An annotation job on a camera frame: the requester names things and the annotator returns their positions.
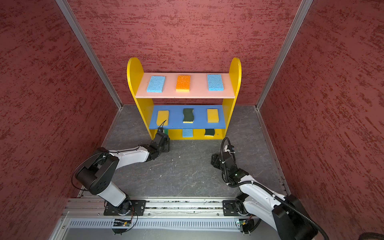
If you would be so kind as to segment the plain yellow foam sponge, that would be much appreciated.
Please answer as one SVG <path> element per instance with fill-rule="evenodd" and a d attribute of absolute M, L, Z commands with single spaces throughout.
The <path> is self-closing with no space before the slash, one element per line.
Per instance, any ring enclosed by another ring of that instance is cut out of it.
<path fill-rule="evenodd" d="M 157 126 L 158 127 L 167 126 L 169 124 L 169 115 L 170 113 L 168 110 L 158 111 L 157 121 L 156 121 Z"/>

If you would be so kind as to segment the blue cellulose sponge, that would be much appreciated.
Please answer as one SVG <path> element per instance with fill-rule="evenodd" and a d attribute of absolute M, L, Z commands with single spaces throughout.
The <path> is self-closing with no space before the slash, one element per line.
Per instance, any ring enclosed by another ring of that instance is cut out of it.
<path fill-rule="evenodd" d="M 165 81 L 165 76 L 151 76 L 147 86 L 147 93 L 162 93 Z"/>
<path fill-rule="evenodd" d="M 193 129 L 183 129 L 182 131 L 182 137 L 183 138 L 192 138 L 194 136 L 194 130 Z"/>

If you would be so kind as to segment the dark green wavy sponge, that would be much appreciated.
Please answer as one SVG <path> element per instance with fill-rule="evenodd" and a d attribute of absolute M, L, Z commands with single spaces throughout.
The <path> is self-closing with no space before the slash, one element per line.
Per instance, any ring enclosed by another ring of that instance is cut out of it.
<path fill-rule="evenodd" d="M 192 124 L 195 120 L 194 109 L 193 108 L 184 108 L 183 109 L 183 123 Z"/>
<path fill-rule="evenodd" d="M 215 129 L 205 129 L 205 137 L 214 137 Z"/>

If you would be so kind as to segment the yellow foam sponge front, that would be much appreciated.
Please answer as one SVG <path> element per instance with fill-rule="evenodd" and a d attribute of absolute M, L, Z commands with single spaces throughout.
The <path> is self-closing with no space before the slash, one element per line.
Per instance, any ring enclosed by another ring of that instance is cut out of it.
<path fill-rule="evenodd" d="M 207 122 L 209 124 L 219 123 L 219 110 L 218 109 L 207 109 Z"/>

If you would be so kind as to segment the orange scourer yellow sponge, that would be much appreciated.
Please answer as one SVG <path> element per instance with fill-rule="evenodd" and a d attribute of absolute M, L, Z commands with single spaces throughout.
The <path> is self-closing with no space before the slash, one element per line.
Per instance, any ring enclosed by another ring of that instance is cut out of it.
<path fill-rule="evenodd" d="M 178 75 L 176 92 L 189 93 L 191 85 L 191 76 L 190 75 Z"/>

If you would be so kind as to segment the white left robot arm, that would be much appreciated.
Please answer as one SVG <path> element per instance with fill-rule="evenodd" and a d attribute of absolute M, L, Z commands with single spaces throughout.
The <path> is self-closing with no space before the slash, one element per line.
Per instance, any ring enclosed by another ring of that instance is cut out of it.
<path fill-rule="evenodd" d="M 74 177 L 92 195 L 101 197 L 113 206 L 118 215 L 125 216 L 132 212 L 131 200 L 112 182 L 115 171 L 128 165 L 152 161 L 169 151 L 170 138 L 159 130 L 147 145 L 116 151 L 99 148 L 76 168 Z"/>

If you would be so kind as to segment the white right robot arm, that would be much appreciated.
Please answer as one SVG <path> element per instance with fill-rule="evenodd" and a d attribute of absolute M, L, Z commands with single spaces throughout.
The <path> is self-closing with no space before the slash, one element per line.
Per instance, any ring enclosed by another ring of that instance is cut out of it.
<path fill-rule="evenodd" d="M 312 240 L 319 230 L 309 221 L 309 214 L 293 195 L 278 194 L 256 181 L 235 164 L 229 152 L 213 154 L 211 165 L 222 171 L 225 183 L 239 188 L 235 208 L 242 216 L 254 215 L 274 228 L 282 240 Z"/>

